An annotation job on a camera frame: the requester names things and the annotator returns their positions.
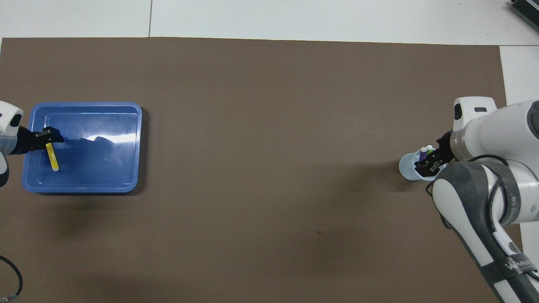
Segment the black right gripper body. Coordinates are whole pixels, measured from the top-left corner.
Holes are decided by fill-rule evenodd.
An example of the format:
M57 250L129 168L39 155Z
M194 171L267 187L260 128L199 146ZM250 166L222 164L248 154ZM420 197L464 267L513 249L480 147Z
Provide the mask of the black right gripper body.
M443 164L447 164L447 163L450 163L451 161L453 161L456 157L455 155L453 154L453 151L452 151L452 148L451 148L451 135L452 135L453 131L450 130L448 132L446 132L445 134L443 134L443 136L441 136L441 138L438 138L436 140L437 144L438 144L438 154L439 154L439 160L443 163Z

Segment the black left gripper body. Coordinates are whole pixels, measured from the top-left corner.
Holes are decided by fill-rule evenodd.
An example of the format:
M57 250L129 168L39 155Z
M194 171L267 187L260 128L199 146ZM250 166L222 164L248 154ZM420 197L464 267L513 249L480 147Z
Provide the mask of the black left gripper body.
M31 132L24 126L19 126L15 145L15 155L27 154L34 150L44 150L41 132Z

